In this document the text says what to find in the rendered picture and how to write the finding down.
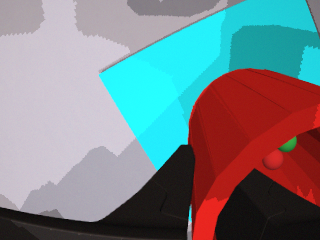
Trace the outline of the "red ball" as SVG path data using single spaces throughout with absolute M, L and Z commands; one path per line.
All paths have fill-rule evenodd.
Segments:
M 263 165 L 269 170 L 276 170 L 283 164 L 284 157 L 280 150 L 276 149 L 269 155 L 267 155 L 263 160 Z

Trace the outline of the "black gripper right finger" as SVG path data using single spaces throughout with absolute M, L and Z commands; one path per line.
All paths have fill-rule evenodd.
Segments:
M 218 215 L 216 240 L 320 240 L 320 207 L 253 169 Z

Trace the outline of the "green marble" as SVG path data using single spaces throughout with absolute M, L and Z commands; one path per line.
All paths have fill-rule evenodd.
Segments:
M 296 143 L 297 143 L 297 138 L 294 137 L 293 139 L 291 139 L 290 141 L 282 145 L 280 148 L 278 148 L 278 150 L 280 150 L 281 152 L 290 152 L 295 148 Z

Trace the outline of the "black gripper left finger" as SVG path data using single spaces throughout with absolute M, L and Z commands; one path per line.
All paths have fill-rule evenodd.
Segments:
M 195 170 L 181 144 L 130 199 L 95 222 L 0 207 L 0 240 L 187 240 Z

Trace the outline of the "red cup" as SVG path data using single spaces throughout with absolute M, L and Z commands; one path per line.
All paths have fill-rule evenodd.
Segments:
M 242 68 L 213 80 L 192 107 L 192 240 L 216 240 L 219 213 L 254 168 L 320 207 L 320 86 Z M 295 136 L 281 167 L 267 169 L 261 160 Z

